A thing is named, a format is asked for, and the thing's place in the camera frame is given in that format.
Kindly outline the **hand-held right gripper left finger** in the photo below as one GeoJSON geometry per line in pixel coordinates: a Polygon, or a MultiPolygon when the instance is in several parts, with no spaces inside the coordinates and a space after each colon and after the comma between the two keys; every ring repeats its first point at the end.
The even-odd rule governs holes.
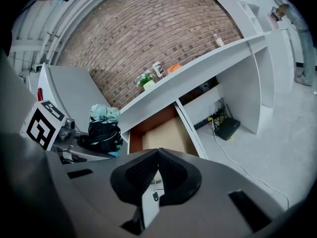
{"type": "Polygon", "coordinates": [[[5,238],[138,238],[141,209],[116,224],[74,185],[59,157],[18,134],[0,136],[0,229],[5,238]]]}

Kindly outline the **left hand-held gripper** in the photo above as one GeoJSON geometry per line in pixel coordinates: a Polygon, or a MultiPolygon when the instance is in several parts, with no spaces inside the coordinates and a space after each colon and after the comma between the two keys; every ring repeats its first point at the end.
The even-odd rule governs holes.
{"type": "Polygon", "coordinates": [[[39,101],[35,102],[25,119],[20,135],[38,142],[47,151],[51,150],[54,143],[54,151],[63,162],[89,162],[117,157],[82,148],[79,145],[79,136],[88,135],[84,132],[74,132],[61,141],[58,133],[63,127],[73,130],[75,120],[67,118],[49,100],[39,101]]]}

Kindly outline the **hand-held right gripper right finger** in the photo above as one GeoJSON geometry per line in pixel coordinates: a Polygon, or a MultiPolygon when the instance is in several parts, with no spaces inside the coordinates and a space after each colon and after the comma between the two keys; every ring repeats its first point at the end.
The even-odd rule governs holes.
{"type": "Polygon", "coordinates": [[[145,229],[146,238],[244,238],[252,234],[229,194],[244,192],[272,220],[284,211],[268,193],[234,169],[199,157],[171,151],[196,166],[199,190],[181,205],[164,206],[145,229]]]}

